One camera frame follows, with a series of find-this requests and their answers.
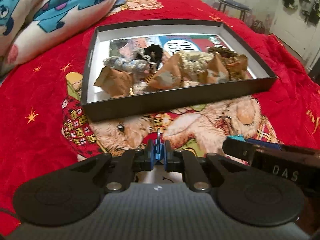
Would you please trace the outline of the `brown paper packet with logo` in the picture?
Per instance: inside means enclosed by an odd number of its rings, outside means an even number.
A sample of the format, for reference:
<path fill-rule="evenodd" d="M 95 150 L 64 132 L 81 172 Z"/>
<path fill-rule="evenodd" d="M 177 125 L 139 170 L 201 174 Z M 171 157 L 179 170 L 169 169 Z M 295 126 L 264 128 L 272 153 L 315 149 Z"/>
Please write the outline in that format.
<path fill-rule="evenodd" d="M 166 90 L 183 86 L 183 74 L 180 69 L 180 56 L 176 53 L 169 58 L 162 68 L 152 77 L 146 79 L 146 84 L 154 89 Z"/>

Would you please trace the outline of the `blue white knitted scrunchie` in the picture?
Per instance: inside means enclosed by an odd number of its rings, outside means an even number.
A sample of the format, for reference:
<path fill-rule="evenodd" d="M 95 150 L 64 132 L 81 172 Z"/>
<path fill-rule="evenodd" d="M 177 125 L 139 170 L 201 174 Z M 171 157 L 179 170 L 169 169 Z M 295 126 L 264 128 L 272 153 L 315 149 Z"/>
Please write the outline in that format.
<path fill-rule="evenodd" d="M 146 60 L 131 60 L 122 56 L 112 56 L 104 59 L 103 63 L 105 66 L 132 73 L 139 78 L 143 78 L 146 74 L 150 73 L 150 65 Z"/>

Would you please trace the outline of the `cream knitted scrunchie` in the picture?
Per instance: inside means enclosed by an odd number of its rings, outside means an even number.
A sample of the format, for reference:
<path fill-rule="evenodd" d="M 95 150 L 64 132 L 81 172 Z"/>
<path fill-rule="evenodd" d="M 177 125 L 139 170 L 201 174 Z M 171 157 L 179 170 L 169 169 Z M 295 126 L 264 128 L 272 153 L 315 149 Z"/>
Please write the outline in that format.
<path fill-rule="evenodd" d="M 201 51 L 180 50 L 177 54 L 182 62 L 180 69 L 183 75 L 193 81 L 198 80 L 197 76 L 207 69 L 208 63 L 214 58 L 213 54 Z"/>

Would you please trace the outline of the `black knitted scrunchie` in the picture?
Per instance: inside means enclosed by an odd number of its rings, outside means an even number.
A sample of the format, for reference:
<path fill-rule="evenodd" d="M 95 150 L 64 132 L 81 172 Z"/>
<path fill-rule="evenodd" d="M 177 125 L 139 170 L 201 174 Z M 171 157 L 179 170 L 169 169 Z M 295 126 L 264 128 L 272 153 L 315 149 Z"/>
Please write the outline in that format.
<path fill-rule="evenodd" d="M 145 60 L 152 70 L 157 70 L 162 62 L 163 49 L 157 44 L 152 44 L 146 48 L 136 49 L 134 55 L 135 59 Z"/>

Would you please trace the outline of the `black shallow cardboard box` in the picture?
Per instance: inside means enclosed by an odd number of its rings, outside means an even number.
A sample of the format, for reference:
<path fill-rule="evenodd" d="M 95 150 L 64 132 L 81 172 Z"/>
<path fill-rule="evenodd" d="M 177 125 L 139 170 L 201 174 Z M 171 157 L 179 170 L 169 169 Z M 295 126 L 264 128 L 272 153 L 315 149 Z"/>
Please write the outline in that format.
<path fill-rule="evenodd" d="M 221 22 L 103 25 L 89 45 L 81 105 L 92 121 L 116 119 L 263 92 L 276 78 Z"/>

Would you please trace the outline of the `printed booklet in box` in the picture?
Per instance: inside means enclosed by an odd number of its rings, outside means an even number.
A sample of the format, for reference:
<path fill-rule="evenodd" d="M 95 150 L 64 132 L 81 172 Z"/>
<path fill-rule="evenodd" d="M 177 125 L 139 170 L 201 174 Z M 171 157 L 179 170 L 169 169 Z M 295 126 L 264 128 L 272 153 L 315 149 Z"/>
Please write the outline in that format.
<path fill-rule="evenodd" d="M 180 50 L 185 51 L 201 51 L 208 53 L 208 48 L 215 47 L 226 47 L 232 51 L 235 51 L 220 35 L 217 34 L 166 34 L 166 35 L 151 35 L 151 36 L 140 36 L 131 37 L 126 39 L 116 39 L 110 42 L 109 56 L 122 56 L 127 59 L 134 60 L 134 52 L 138 48 L 146 48 L 152 44 L 157 44 L 163 49 L 162 62 L 157 70 L 152 70 L 150 68 L 150 75 L 157 73 L 165 64 L 165 62 L 176 54 Z M 136 79 L 146 80 L 146 76 L 139 78 L 135 76 Z M 188 79 L 183 75 L 183 78 L 188 81 L 193 81 Z M 246 79 L 252 79 L 253 74 L 247 66 Z"/>

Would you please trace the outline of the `patterned ball on floor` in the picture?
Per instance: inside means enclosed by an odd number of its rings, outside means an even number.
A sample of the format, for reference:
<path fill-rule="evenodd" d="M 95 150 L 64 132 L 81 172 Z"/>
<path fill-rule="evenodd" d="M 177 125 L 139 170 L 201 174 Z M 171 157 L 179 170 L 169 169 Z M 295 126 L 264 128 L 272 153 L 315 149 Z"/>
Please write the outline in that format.
<path fill-rule="evenodd" d="M 251 24 L 251 29 L 258 34 L 265 33 L 265 26 L 262 21 L 256 20 Z"/>

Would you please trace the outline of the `white door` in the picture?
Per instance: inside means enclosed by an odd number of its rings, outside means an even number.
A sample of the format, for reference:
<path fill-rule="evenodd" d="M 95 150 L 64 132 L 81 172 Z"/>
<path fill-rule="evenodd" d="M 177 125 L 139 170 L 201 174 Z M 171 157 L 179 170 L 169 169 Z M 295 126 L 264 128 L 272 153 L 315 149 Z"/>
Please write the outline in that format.
<path fill-rule="evenodd" d="M 319 51 L 319 24 L 304 22 L 300 7 L 285 8 L 279 0 L 270 32 L 295 51 L 307 64 L 311 64 Z"/>

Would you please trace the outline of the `round blue stool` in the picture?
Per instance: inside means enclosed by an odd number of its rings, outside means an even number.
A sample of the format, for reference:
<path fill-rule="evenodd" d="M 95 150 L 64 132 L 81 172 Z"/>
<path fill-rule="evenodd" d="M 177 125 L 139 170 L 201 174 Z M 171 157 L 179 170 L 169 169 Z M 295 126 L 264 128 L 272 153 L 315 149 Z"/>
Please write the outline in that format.
<path fill-rule="evenodd" d="M 242 3 L 234 0 L 218 0 L 219 7 L 218 11 L 225 12 L 227 7 L 240 11 L 239 19 L 245 21 L 246 14 L 250 11 L 250 8 Z"/>

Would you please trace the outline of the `cartoon monster print comforter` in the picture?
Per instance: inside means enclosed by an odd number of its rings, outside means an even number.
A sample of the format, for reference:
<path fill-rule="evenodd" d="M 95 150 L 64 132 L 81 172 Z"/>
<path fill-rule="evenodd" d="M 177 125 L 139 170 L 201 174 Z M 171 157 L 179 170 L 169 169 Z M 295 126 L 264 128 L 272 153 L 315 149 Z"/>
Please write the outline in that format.
<path fill-rule="evenodd" d="M 87 29 L 119 0 L 1 0 L 1 75 Z"/>

